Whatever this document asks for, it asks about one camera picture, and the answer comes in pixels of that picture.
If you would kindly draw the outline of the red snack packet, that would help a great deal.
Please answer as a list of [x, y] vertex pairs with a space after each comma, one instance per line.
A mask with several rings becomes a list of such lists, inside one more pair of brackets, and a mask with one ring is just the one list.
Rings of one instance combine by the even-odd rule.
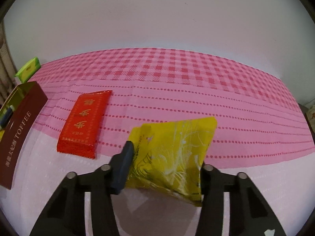
[[59, 135], [57, 151], [95, 159], [100, 124], [112, 91], [85, 93], [78, 97]]

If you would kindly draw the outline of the blue soda cracker packet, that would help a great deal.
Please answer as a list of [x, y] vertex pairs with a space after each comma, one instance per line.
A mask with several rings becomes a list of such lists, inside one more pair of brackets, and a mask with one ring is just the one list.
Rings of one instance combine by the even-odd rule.
[[0, 121], [0, 127], [1, 129], [4, 129], [8, 123], [10, 122], [13, 114], [14, 114], [15, 108], [13, 105], [10, 105], [7, 111], [4, 113], [4, 115], [1, 117]]

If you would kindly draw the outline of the beige patterned curtain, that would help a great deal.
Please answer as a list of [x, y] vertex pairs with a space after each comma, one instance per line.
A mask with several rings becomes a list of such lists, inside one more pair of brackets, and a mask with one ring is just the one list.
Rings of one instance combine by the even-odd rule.
[[4, 104], [10, 93], [16, 87], [15, 75], [17, 73], [6, 40], [4, 23], [0, 27], [0, 103]]

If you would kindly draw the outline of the yellow square snack packet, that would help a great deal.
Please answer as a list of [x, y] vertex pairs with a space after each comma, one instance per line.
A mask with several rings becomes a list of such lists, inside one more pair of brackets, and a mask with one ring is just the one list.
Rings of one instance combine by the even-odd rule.
[[127, 188], [152, 189], [200, 206], [200, 170], [217, 128], [214, 117], [142, 124], [134, 145]]

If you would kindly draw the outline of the gold toffee tin box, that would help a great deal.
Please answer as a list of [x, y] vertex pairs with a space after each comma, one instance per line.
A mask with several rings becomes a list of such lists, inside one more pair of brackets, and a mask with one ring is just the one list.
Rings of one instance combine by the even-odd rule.
[[46, 102], [39, 83], [26, 82], [16, 86], [1, 107], [1, 117], [10, 105], [15, 108], [10, 122], [1, 129], [1, 186], [9, 190], [23, 143]]

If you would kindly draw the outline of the pink checkered tablecloth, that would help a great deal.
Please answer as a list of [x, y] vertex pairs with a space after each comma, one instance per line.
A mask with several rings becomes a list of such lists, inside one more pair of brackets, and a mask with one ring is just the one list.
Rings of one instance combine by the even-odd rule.
[[[1, 209], [19, 235], [29, 235], [69, 171], [94, 171], [120, 152], [134, 127], [213, 116], [206, 161], [224, 173], [243, 171], [266, 198], [287, 235], [314, 209], [314, 142], [284, 83], [218, 56], [171, 49], [115, 49], [48, 62], [32, 77], [48, 100], [20, 152]], [[100, 125], [97, 158], [56, 150], [79, 95], [113, 92]]]

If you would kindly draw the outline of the green tissue pack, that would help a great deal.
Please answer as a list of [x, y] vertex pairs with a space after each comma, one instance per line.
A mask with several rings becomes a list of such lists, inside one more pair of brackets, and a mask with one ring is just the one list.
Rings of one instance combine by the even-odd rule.
[[40, 68], [41, 64], [38, 57], [29, 60], [15, 75], [17, 84], [19, 85], [27, 82]]

